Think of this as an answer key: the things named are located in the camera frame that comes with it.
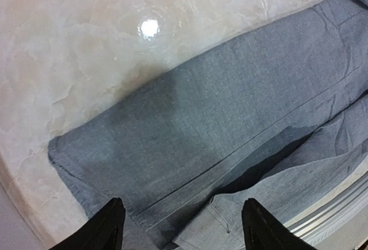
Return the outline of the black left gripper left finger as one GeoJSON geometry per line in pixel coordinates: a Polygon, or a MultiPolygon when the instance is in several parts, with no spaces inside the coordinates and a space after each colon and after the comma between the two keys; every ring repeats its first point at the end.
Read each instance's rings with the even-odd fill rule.
{"type": "Polygon", "coordinates": [[[120,198],[112,198],[70,237],[50,250],[121,250],[125,208],[120,198]]]}

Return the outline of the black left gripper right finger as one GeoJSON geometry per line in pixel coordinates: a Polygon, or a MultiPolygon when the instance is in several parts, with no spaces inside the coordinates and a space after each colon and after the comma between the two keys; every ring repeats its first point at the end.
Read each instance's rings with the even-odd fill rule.
{"type": "Polygon", "coordinates": [[[315,250],[254,198],[244,202],[241,217],[246,250],[315,250]]]}

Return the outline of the aluminium front rail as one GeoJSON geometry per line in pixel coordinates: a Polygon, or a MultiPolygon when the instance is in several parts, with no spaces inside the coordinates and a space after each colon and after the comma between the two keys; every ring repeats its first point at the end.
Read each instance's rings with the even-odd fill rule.
{"type": "Polygon", "coordinates": [[[294,235],[316,247],[367,207],[367,173],[332,200],[301,218],[285,223],[294,235]]]}

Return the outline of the grey button-up shirt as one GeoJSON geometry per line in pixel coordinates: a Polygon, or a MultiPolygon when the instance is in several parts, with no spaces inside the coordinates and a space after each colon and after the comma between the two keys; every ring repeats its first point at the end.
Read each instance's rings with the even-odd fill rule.
{"type": "Polygon", "coordinates": [[[244,249],[243,203],[281,222],[367,163],[367,0],[242,34],[54,138],[88,218],[126,209],[124,249],[244,249]]]}

